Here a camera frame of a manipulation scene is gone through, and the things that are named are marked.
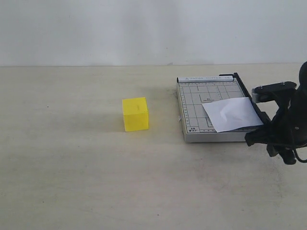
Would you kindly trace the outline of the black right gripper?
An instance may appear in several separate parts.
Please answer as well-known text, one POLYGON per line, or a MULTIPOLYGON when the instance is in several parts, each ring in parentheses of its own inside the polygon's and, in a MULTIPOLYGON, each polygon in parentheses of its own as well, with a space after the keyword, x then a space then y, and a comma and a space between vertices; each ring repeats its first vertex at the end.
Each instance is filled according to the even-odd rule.
POLYGON ((245 142, 268 144, 266 150, 270 157, 280 155, 291 158, 290 148, 307 145, 307 64, 303 63, 298 74, 299 86, 291 81, 274 85, 273 98, 279 109, 272 120, 272 131, 258 128, 245 134, 245 142), (269 144, 272 134, 276 145, 269 144))

